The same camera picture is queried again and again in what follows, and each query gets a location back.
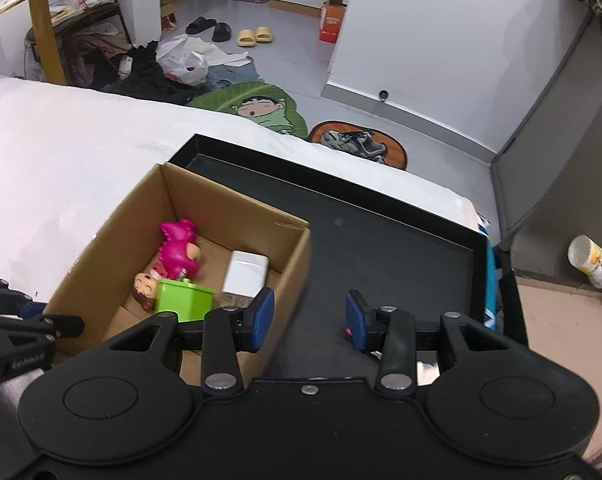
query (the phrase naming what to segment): sneaker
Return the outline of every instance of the sneaker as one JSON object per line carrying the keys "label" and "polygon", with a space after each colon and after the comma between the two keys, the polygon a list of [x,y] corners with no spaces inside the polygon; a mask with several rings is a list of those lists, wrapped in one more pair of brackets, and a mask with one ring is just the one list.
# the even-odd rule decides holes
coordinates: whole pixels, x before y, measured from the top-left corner
{"label": "sneaker", "polygon": [[319,142],[333,150],[350,153],[350,155],[367,158],[367,160],[375,162],[379,162],[379,158],[383,159],[387,152],[385,144],[375,142],[370,132],[342,133],[329,130],[321,136]]}

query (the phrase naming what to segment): tiled floor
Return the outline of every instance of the tiled floor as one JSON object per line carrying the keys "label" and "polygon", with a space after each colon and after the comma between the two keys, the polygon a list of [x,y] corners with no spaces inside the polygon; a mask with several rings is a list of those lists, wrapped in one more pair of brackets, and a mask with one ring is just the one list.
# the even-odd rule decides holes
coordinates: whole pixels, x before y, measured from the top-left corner
{"label": "tiled floor", "polygon": [[[234,35],[243,28],[270,27],[274,41],[248,49],[250,56],[265,81],[280,86],[295,99],[309,130],[322,121],[346,121],[394,137],[408,153],[407,171],[472,200],[492,223],[492,243],[498,241],[497,210],[489,168],[411,128],[321,97],[334,45],[318,40],[318,18],[272,9],[268,4],[230,0],[182,0],[175,8],[178,29],[163,38],[183,34],[188,23],[198,16],[229,23]],[[211,41],[212,29],[199,36]],[[230,54],[246,50],[234,40],[219,46]]]}

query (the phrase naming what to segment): green plastic box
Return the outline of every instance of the green plastic box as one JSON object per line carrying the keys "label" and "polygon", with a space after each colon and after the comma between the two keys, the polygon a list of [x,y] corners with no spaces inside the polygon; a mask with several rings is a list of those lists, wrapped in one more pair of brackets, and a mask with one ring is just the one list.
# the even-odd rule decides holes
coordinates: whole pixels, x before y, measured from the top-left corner
{"label": "green plastic box", "polygon": [[188,278],[159,280],[156,290],[155,312],[176,312],[180,322],[203,319],[212,309],[215,291],[195,285]]}

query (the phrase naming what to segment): chair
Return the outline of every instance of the chair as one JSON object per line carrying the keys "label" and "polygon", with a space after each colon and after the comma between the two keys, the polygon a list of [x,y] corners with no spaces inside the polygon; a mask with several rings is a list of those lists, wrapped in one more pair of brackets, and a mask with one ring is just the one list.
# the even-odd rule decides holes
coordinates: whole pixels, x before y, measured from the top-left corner
{"label": "chair", "polygon": [[[75,16],[74,18],[70,18],[65,20],[65,22],[59,23],[54,27],[55,37],[60,38],[62,41],[63,49],[66,50],[70,44],[69,40],[75,32],[82,30],[83,28],[89,27],[90,25],[94,25],[94,23],[102,22],[103,20],[107,20],[113,16],[118,16],[121,20],[121,26],[123,27],[123,32],[126,35],[126,39],[128,43],[130,41],[130,34],[128,32],[128,28],[126,27],[126,22],[123,19],[123,13],[121,12],[121,6],[118,0],[114,0],[113,4],[101,4],[95,7],[91,7],[88,10],[85,10],[83,13]],[[26,35],[26,42],[28,45],[32,47],[32,53],[34,55],[34,59],[39,61],[39,56],[36,53],[35,47],[37,46],[37,40],[34,37],[34,30],[30,28],[28,34]]]}

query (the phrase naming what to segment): bed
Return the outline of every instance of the bed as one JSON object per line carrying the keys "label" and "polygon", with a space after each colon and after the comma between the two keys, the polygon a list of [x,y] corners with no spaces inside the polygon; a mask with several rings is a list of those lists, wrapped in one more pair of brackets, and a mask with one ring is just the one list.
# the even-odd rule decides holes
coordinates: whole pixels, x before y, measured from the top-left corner
{"label": "bed", "polygon": [[338,176],[477,230],[449,189],[238,116],[0,76],[0,276],[47,301],[118,203],[195,134]]}

